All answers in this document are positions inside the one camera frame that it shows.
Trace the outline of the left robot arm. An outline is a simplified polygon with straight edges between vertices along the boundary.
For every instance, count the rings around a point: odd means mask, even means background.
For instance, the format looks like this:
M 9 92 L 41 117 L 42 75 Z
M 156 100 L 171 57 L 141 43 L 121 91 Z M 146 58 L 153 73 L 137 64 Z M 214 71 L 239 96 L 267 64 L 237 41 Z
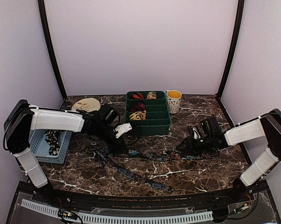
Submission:
M 34 156 L 29 143 L 33 130 L 59 130 L 96 136 L 110 151 L 125 148 L 122 135 L 133 130 L 130 123 L 112 126 L 118 112 L 108 104 L 98 111 L 68 111 L 37 107 L 20 100 L 4 123 L 3 148 L 15 156 L 38 195 L 46 203 L 54 203 L 57 193 Z

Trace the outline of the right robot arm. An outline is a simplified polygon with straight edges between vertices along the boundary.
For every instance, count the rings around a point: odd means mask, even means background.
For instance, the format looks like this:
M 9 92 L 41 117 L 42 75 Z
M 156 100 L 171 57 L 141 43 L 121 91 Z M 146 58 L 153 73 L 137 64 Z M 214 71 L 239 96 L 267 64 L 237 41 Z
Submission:
M 221 150 L 243 144 L 258 150 L 258 157 L 234 181 L 235 188 L 229 191 L 229 199 L 238 203 L 247 195 L 247 187 L 267 175 L 281 162 L 281 110 L 275 108 L 249 121 L 239 123 L 222 131 L 213 116 L 200 122 L 204 135 L 189 127 L 189 135 L 177 150 L 184 156 L 202 157 L 210 150 Z

